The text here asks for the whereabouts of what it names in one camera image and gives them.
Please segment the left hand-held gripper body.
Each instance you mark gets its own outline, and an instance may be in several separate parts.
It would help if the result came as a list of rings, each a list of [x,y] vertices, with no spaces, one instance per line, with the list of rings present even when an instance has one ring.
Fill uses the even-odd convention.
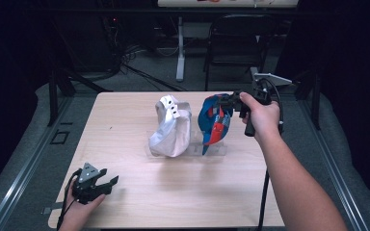
[[[78,177],[73,183],[72,195],[82,204],[88,204],[94,201],[98,196],[102,194],[110,194],[110,191],[103,191],[100,186],[97,185],[95,176],[101,169],[97,169],[90,163],[84,163],[83,167],[79,169]]]

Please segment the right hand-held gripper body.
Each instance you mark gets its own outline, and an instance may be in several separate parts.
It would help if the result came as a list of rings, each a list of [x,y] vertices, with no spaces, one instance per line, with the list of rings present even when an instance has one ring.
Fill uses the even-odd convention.
[[[272,101],[277,101],[277,103],[279,103],[280,95],[278,87],[288,86],[291,83],[291,80],[276,76],[272,73],[254,73],[249,94],[262,105],[270,105]],[[240,93],[235,91],[234,96],[236,97],[233,103],[234,111],[239,112],[239,117],[241,118],[250,116],[251,110],[240,100]]]

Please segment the blue and orange cap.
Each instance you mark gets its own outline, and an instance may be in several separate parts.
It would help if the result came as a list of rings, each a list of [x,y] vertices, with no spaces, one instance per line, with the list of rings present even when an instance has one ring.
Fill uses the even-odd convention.
[[[228,132],[233,112],[223,110],[220,104],[217,103],[219,95],[222,94],[227,93],[207,97],[199,111],[198,127],[203,133],[202,154],[205,154],[210,145],[221,141]]]

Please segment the white cap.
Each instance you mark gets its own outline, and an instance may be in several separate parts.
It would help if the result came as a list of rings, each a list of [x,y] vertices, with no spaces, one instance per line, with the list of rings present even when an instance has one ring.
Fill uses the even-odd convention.
[[[148,139],[153,156],[177,157],[185,152],[191,140],[190,104],[168,94],[155,104],[158,128]]]

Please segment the person's left hand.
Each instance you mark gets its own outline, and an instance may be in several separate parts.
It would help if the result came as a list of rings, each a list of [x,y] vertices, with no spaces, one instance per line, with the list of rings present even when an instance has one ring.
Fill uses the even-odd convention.
[[[81,231],[91,214],[106,198],[106,195],[102,194],[88,204],[81,204],[74,201],[72,192],[73,188],[69,186],[66,198],[67,211],[63,216],[63,222],[58,231]]]

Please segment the person's right hand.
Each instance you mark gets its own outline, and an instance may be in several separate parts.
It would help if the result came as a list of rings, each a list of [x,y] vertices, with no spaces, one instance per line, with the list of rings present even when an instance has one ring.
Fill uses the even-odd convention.
[[[278,103],[276,101],[272,101],[270,105],[262,105],[246,92],[241,92],[240,98],[241,101],[251,109],[251,112],[247,114],[242,121],[245,124],[249,121],[251,122],[255,129],[255,139],[262,144],[265,141],[272,141],[275,138],[279,138]]]

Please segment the black metal stand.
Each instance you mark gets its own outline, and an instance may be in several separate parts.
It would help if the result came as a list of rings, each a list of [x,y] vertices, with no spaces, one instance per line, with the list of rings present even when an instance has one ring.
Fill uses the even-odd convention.
[[[320,129],[321,77],[314,69],[308,69],[294,75],[286,75],[296,86],[294,97],[297,100],[310,101],[310,120],[316,129]]]
[[[84,86],[100,92],[110,92],[101,86],[95,84],[91,80],[83,77],[78,74],[76,71],[71,70],[70,68],[54,68],[49,75],[49,109],[50,109],[50,118],[48,125],[52,126],[59,116],[59,105],[58,105],[58,90],[66,97],[73,97],[76,93],[76,89],[71,84],[71,81],[75,80]]]

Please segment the black folding chair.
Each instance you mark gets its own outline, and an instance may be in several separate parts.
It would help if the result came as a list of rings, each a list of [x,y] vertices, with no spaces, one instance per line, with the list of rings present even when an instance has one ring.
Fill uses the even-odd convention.
[[[210,26],[203,71],[208,90],[211,66],[264,69],[277,22],[267,14],[232,13],[217,18]]]

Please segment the white desk leg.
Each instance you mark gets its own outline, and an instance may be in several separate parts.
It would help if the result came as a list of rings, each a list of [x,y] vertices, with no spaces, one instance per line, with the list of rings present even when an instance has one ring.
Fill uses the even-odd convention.
[[[178,59],[176,67],[176,81],[182,82],[184,80],[184,70],[185,70],[185,53],[184,53],[184,37],[183,37],[183,19],[178,17]]]

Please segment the aluminium floor rail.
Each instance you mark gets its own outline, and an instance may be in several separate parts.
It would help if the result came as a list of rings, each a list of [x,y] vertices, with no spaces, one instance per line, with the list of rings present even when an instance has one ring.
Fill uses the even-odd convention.
[[[0,174],[0,230],[6,226],[19,199],[24,194],[40,164],[49,139],[55,135],[56,127],[71,103],[72,98],[62,98],[58,115],[55,121],[48,126],[49,102],[46,99],[39,100],[30,124]]]
[[[305,120],[310,127],[312,134],[315,136],[315,139],[321,148],[321,157],[323,159],[324,165],[334,185],[341,205],[346,212],[347,218],[351,223],[353,231],[370,231],[354,200],[353,194],[351,193],[350,189],[347,186],[347,183],[345,182],[341,174],[341,171],[332,155],[332,152],[330,151],[330,148],[322,134],[322,131],[316,128],[311,119],[310,106],[306,101],[303,100],[299,100],[298,104],[304,113]]]

